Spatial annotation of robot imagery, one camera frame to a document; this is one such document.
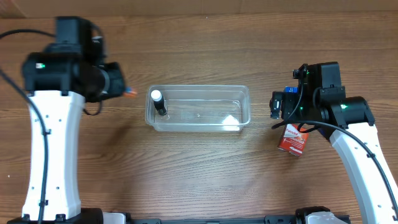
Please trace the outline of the blue medicine box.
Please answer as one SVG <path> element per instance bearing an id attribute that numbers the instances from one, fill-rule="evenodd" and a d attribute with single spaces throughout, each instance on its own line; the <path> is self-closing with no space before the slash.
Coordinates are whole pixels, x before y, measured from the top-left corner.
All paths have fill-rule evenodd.
<path id="1" fill-rule="evenodd" d="M 296 93 L 296 92 L 298 92 L 298 88 L 297 87 L 293 87 L 293 86 L 286 86 L 284 88 L 284 92 L 286 92 L 286 93 Z"/>

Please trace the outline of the orange bottle white cap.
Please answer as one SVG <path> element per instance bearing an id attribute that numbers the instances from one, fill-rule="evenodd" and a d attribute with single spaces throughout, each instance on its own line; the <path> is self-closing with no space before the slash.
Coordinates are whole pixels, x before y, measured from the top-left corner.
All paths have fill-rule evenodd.
<path id="1" fill-rule="evenodd" d="M 135 98 L 137 96 L 137 92 L 134 91 L 132 88 L 126 88 L 123 96 L 125 97 L 130 97 L 130 98 Z"/>

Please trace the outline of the dark bottle white cap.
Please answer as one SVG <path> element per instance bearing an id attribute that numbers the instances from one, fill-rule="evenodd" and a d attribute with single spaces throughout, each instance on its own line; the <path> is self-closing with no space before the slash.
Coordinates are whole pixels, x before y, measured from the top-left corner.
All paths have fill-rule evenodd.
<path id="1" fill-rule="evenodd" d="M 165 106 L 165 99 L 162 93 L 159 90 L 153 90 L 151 91 L 150 96 L 154 102 L 154 106 L 158 114 L 160 114 L 161 116 L 166 115 L 167 109 Z"/>

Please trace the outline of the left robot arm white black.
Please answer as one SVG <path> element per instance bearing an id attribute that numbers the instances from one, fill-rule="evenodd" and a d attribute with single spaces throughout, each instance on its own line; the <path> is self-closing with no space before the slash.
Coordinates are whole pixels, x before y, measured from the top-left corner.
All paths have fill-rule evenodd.
<path id="1" fill-rule="evenodd" d="M 87 103 L 122 96 L 126 84 L 116 62 L 106 63 L 98 26 L 77 16 L 56 19 L 55 42 L 22 65 L 29 105 L 30 179 L 15 223 L 127 223 L 125 213 L 83 208 L 78 191 L 78 135 Z"/>

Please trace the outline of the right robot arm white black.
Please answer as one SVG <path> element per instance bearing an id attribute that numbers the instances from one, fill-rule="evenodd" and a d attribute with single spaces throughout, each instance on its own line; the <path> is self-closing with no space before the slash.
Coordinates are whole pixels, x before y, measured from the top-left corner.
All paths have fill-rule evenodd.
<path id="1" fill-rule="evenodd" d="M 363 223 L 397 223 L 397 184 L 379 145 L 375 118 L 361 96 L 347 97 L 338 62 L 303 64 L 292 72 L 296 91 L 275 91 L 274 128 L 307 124 L 338 153 L 357 199 Z"/>

